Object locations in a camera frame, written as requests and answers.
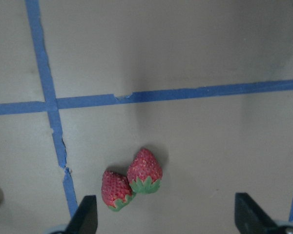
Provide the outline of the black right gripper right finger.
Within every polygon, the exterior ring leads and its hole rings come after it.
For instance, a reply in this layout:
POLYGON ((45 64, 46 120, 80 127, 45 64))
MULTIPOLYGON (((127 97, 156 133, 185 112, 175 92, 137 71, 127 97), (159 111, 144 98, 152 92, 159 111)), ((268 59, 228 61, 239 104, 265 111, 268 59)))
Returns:
POLYGON ((248 193, 236 193, 234 222, 241 234, 277 234, 278 225, 248 193))

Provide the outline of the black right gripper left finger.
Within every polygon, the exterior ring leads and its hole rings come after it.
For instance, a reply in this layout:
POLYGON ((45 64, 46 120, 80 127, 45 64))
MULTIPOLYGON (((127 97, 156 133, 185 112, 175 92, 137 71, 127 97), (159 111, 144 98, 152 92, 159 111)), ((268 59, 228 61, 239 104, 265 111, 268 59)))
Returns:
POLYGON ((97 199, 86 195, 65 229, 66 234, 95 234, 98 228, 97 199))

